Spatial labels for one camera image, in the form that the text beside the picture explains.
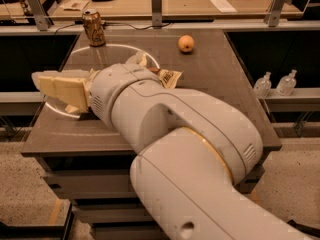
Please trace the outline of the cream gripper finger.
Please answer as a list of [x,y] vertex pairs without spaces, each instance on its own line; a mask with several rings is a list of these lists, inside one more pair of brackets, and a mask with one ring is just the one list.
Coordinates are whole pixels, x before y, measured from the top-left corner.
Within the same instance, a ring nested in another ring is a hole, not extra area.
[[39,71],[31,74],[32,81],[36,88],[40,87],[41,78],[55,78],[55,77],[66,77],[66,78],[88,78],[89,72],[81,69],[65,70],[65,71]]
[[67,78],[40,76],[38,78],[39,90],[52,98],[77,108],[80,112],[88,110],[87,91],[84,78]]

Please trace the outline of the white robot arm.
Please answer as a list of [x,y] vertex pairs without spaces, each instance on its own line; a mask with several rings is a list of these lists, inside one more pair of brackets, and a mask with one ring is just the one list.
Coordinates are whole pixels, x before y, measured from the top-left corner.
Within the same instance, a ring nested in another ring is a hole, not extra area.
[[263,142],[231,105],[166,89],[138,64],[36,72],[32,80],[41,93],[93,111],[130,144],[134,191],[170,240],[311,240],[236,190]]

